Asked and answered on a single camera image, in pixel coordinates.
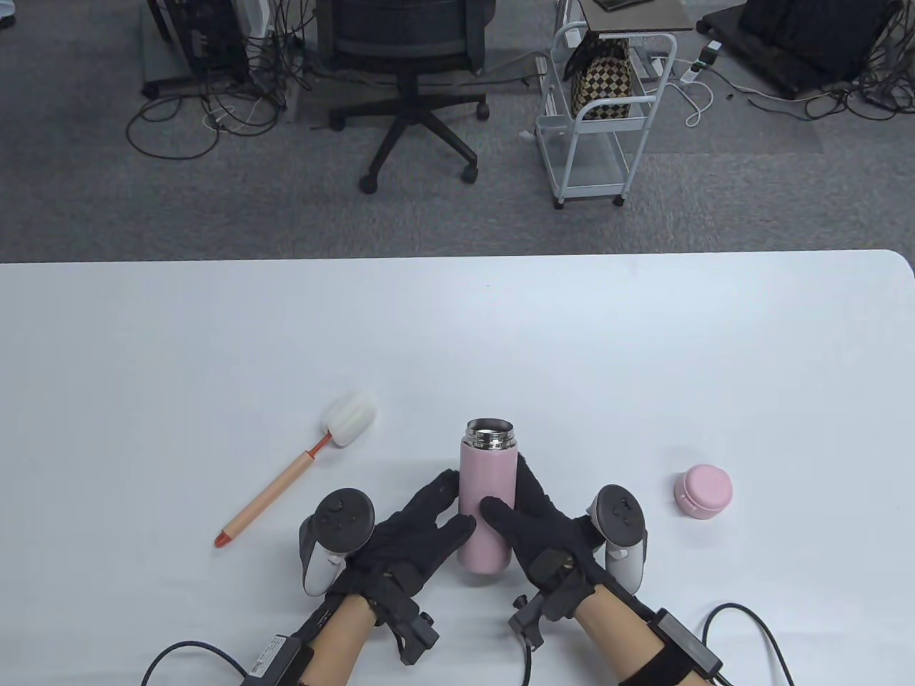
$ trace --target hand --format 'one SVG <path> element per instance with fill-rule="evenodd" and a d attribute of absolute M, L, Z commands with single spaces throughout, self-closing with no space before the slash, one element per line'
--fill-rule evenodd
<path fill-rule="evenodd" d="M 422 487 L 404 509 L 375 526 L 375 531 L 346 563 L 328 594 L 363 595 L 394 569 L 409 565 L 416 574 L 403 590 L 419 593 L 442 563 L 467 542 L 477 526 L 469 515 L 455 515 L 439 529 L 436 518 L 458 497 L 458 472 L 447 469 Z"/>
<path fill-rule="evenodd" d="M 588 515 L 570 519 L 560 512 L 544 493 L 543 487 L 518 456 L 515 486 L 515 508 L 498 498 L 484 498 L 479 503 L 483 519 L 510 544 L 518 564 L 528 580 L 542 591 L 552 587 L 531 574 L 534 561 L 545 551 L 567 553 L 569 562 L 584 572 L 594 585 L 603 584 L 607 571 L 594 559 L 594 551 L 604 542 Z"/>

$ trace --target white cable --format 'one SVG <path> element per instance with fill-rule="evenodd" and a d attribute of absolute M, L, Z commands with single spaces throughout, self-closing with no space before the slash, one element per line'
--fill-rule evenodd
<path fill-rule="evenodd" d="M 263 99 L 264 99 L 263 97 L 257 99 L 257 102 L 254 103 L 254 107 L 251 108 L 251 113 L 248 114 L 248 118 L 246 120 L 244 120 L 244 123 L 236 126 L 234 129 L 224 129 L 220 126 L 220 122 L 223 119 L 225 119 L 226 117 L 228 117 L 230 114 L 233 114 L 235 112 L 235 105 L 228 105 L 226 107 L 217 107 L 212 112 L 204 114 L 203 119 L 201 121 L 203 122 L 204 126 L 206 126 L 208 129 L 210 129 L 214 133 L 234 134 L 236 132 L 241 131 L 241 129 L 243 129 L 245 126 L 247 126 L 249 123 L 251 123 L 251 120 L 254 118 L 254 113 L 257 112 L 257 106 L 259 104 L 261 104 L 261 100 L 263 100 Z M 219 112 L 220 110 L 225 112 L 225 114 L 222 114 L 217 117 L 216 113 Z M 212 117 L 213 122 L 216 123 L 217 128 L 214 129 L 212 126 L 210 126 L 210 117 Z"/>
<path fill-rule="evenodd" d="M 708 84 L 702 83 L 701 81 L 693 81 L 692 83 L 683 84 L 683 86 L 694 86 L 694 85 L 702 86 L 704 89 L 706 89 L 708 91 L 708 104 L 705 107 L 700 107 L 698 105 L 698 103 L 696 103 L 695 100 L 693 100 L 691 97 L 689 97 L 686 94 L 686 91 L 684 91 L 683 88 L 681 88 L 681 84 L 674 83 L 673 81 L 668 81 L 667 85 L 672 88 L 675 88 L 677 90 L 677 92 L 679 92 L 681 95 L 683 95 L 685 100 L 687 102 L 689 102 L 693 106 L 693 109 L 695 110 L 695 112 L 693 112 L 688 117 L 686 117 L 686 121 L 684 122 L 686 124 L 686 128 L 694 129 L 696 126 L 698 126 L 700 123 L 702 123 L 702 115 L 704 113 L 708 112 L 708 109 L 713 104 L 715 104 L 715 92 L 712 91 L 711 88 L 709 88 Z M 658 92 L 658 89 L 655 88 L 655 89 L 652 89 L 651 91 L 646 91 L 645 94 L 651 95 L 652 93 L 656 93 L 656 92 Z"/>

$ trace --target metal cart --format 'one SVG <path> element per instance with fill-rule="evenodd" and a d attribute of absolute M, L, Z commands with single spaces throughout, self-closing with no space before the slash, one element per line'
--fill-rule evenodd
<path fill-rule="evenodd" d="M 534 132 L 544 158 L 550 186 L 553 188 L 553 203 L 557 209 L 565 206 L 567 198 L 614 198 L 614 204 L 622 207 L 629 196 L 632 181 L 639 168 L 651 125 L 661 105 L 664 88 L 671 75 L 676 57 L 677 41 L 670 33 L 601 33 L 601 39 L 663 40 L 669 43 L 669 55 L 661 78 L 656 82 L 657 90 L 645 91 L 633 65 L 633 94 L 626 98 L 605 98 L 585 105 L 573 116 L 569 109 L 568 93 L 563 89 L 559 74 L 572 49 L 565 35 L 579 29 L 587 31 L 586 21 L 570 22 L 556 31 L 550 47 L 550 59 L 545 60 L 546 75 L 543 79 L 541 114 L 537 117 Z M 604 105 L 630 106 L 628 117 L 619 119 L 592 119 L 585 116 L 596 107 Z M 631 163 L 619 144 L 617 133 L 623 131 L 641 132 L 639 144 Z"/>

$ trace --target power adapter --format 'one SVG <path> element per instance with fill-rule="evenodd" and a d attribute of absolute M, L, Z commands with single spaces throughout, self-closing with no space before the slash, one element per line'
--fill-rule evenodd
<path fill-rule="evenodd" d="M 298 638 L 276 634 L 264 648 L 242 686 L 296 686 L 314 656 Z"/>
<path fill-rule="evenodd" d="M 702 52 L 699 53 L 699 58 L 693 62 L 693 65 L 689 70 L 680 77 L 680 82 L 683 85 L 687 83 L 692 83 L 699 76 L 699 72 L 706 70 L 715 64 L 715 61 L 718 59 L 718 52 L 722 48 L 722 44 L 717 40 L 713 40 L 707 46 L 702 48 Z"/>

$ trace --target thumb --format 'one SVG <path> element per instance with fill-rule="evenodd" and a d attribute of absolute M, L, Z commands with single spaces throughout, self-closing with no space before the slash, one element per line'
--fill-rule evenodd
<path fill-rule="evenodd" d="M 479 514 L 483 520 L 502 535 L 508 542 L 517 540 L 522 515 L 509 507 L 504 500 L 487 496 L 479 502 Z"/>

